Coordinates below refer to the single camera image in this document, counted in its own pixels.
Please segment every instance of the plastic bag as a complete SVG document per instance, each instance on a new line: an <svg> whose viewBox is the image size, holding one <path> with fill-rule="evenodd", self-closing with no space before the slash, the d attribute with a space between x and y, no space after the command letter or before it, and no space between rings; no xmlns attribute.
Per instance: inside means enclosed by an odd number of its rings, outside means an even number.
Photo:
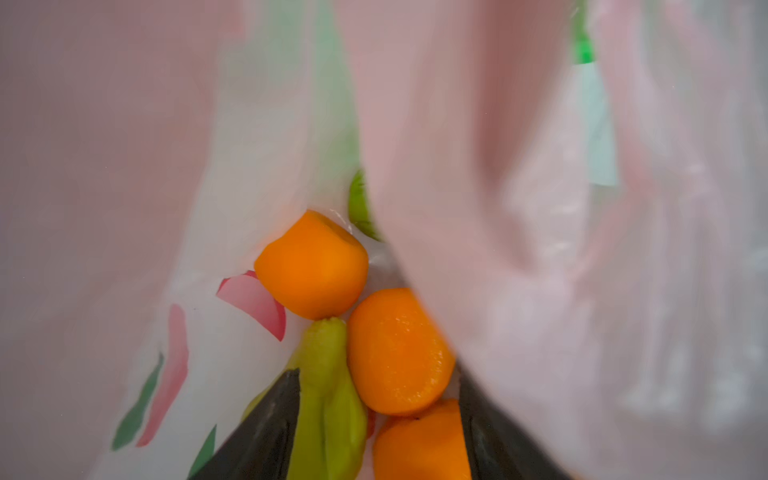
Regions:
<svg viewBox="0 0 768 480"><path fill-rule="evenodd" d="M373 213L487 393L585 478L762 478L765 3L590 2L621 182L602 205L553 145L561 103L531 108L532 82L570 85L555 6L373 3L342 22Z"/></svg>

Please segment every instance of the pink petal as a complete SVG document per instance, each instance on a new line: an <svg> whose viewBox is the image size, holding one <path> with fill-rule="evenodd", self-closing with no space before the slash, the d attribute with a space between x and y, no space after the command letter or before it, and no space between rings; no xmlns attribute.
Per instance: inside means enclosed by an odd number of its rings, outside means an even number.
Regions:
<svg viewBox="0 0 768 480"><path fill-rule="evenodd" d="M168 314L168 364L163 370L160 386L152 401L147 426L144 427L144 433L136 443L137 447L149 444L160 428L165 414L168 413L184 380L187 379L189 357L186 314L180 306L173 304Z"/></svg>
<svg viewBox="0 0 768 480"><path fill-rule="evenodd" d="M286 334L286 309L266 291L255 273L249 271L224 279L216 296L243 310L276 339L283 341Z"/></svg>

